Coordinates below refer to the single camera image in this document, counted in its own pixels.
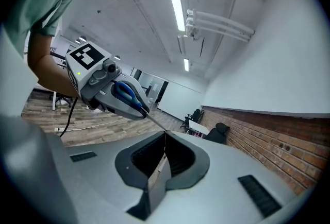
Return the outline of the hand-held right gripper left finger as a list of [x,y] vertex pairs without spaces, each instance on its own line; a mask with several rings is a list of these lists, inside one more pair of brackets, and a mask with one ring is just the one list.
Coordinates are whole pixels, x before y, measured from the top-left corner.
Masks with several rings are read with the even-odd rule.
[[78,209],[94,208],[115,223],[167,224],[161,207],[164,181],[149,190],[164,154],[165,132],[150,132],[101,144],[65,147],[58,141],[58,169]]

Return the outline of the black office chair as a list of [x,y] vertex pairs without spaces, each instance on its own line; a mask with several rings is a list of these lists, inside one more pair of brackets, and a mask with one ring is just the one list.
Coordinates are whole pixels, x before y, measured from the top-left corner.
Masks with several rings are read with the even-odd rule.
[[187,116],[185,116],[184,122],[181,125],[181,128],[182,127],[183,128],[188,128],[190,121],[193,121],[195,123],[199,123],[200,120],[203,117],[203,114],[204,114],[204,110],[201,110],[201,109],[196,109],[193,114],[187,114]]
[[226,134],[230,127],[223,124],[217,123],[214,128],[204,137],[205,140],[212,141],[219,144],[226,144]]
[[52,110],[55,110],[57,105],[68,105],[69,107],[71,107],[73,103],[72,97],[57,92],[53,92],[49,96],[49,100],[52,101]]

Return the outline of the long ceiling tube light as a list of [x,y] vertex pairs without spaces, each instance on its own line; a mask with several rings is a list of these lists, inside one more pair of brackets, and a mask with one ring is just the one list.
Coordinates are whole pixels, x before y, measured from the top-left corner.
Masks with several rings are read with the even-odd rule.
[[181,0],[171,0],[175,19],[177,23],[177,28],[179,31],[186,31],[185,28],[185,21],[184,21],[184,14],[183,14],[183,8],[182,8],[182,2]]

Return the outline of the person's left forearm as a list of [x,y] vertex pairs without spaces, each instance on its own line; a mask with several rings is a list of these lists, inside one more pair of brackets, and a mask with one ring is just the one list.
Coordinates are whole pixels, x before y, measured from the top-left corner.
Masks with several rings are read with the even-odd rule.
[[52,36],[31,33],[28,43],[27,63],[38,77],[38,84],[64,94],[78,97],[79,94],[72,85],[67,71],[61,69],[50,55]]

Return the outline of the white desk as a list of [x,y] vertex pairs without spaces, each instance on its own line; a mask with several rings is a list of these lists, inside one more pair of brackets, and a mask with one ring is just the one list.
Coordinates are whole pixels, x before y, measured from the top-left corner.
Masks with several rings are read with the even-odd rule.
[[49,92],[50,96],[51,96],[51,100],[52,100],[52,110],[55,111],[57,92],[49,90],[38,83],[34,86],[34,90],[42,91],[42,92]]

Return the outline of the white ceiling pipe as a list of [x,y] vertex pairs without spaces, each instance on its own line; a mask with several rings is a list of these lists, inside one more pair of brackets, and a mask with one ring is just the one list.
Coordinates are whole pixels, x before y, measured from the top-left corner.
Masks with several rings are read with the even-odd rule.
[[195,16],[196,18],[203,16],[203,17],[206,17],[206,18],[211,18],[211,19],[218,20],[220,22],[228,23],[228,24],[233,25],[233,26],[235,26],[239,29],[242,29],[242,30],[244,30],[244,31],[246,31],[250,34],[255,33],[255,30],[253,30],[253,29],[251,29],[251,28],[249,28],[249,27],[247,27],[247,26],[245,26],[241,23],[238,23],[238,22],[235,22],[231,19],[225,18],[223,16],[214,15],[214,14],[211,14],[211,13],[206,13],[206,12],[201,12],[201,11],[196,11],[195,9],[193,9],[193,10],[188,9],[187,13],[189,15]]
[[219,31],[224,31],[224,32],[228,32],[231,34],[235,34],[235,35],[239,35],[239,36],[249,36],[251,38],[251,36],[253,34],[250,33],[245,33],[241,30],[236,30],[234,28],[222,25],[222,24],[217,24],[217,23],[213,23],[210,21],[206,21],[206,20],[201,20],[201,19],[196,19],[196,22],[193,22],[193,18],[188,17],[186,19],[186,24],[191,24],[194,26],[201,26],[201,27],[207,27],[207,28],[211,28],[214,30],[219,30]]
[[210,31],[210,32],[221,34],[223,36],[228,36],[228,37],[231,37],[231,38],[243,41],[243,42],[248,42],[251,39],[249,36],[239,36],[239,35],[231,34],[231,33],[224,32],[224,31],[214,30],[214,29],[207,28],[207,27],[194,26],[191,24],[187,24],[186,29],[189,29],[189,30],[198,29],[198,30]]

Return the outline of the small white table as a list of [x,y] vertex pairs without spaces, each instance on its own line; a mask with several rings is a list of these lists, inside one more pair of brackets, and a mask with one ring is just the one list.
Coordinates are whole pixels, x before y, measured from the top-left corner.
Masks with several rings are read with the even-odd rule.
[[189,124],[188,124],[186,133],[187,134],[191,133],[193,136],[203,138],[209,134],[209,130],[204,126],[202,126],[192,120],[189,120]]

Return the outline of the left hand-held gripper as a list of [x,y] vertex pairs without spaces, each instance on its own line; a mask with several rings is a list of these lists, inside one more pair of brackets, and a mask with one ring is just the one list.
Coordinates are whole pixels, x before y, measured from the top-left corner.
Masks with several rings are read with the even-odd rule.
[[135,79],[114,80],[122,70],[103,48],[89,41],[66,53],[65,60],[71,83],[89,109],[109,111],[132,120],[145,119],[145,115],[116,95],[114,84],[122,81],[134,91],[142,106],[150,113],[147,97],[139,82]]

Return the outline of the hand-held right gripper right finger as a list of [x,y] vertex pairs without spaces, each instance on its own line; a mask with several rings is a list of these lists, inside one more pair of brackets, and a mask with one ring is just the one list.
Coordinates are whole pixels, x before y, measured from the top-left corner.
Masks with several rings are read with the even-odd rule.
[[[296,195],[278,175],[237,148],[183,133],[177,136],[208,154],[209,170],[194,187],[167,191],[154,210],[154,224],[286,224],[314,191]],[[247,175],[280,204],[273,215],[264,217],[239,182]]]

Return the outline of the blue-handled screwdriver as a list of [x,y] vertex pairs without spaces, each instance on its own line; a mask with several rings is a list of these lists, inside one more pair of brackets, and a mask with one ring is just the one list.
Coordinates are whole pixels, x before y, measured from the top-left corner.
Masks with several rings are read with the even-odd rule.
[[167,131],[167,129],[163,125],[161,125],[158,121],[156,121],[150,116],[147,110],[142,106],[142,103],[137,99],[134,91],[127,84],[122,81],[118,81],[114,84],[114,90],[115,94],[127,101],[133,109],[145,115],[145,117],[149,118],[153,123],[155,123],[164,131]]

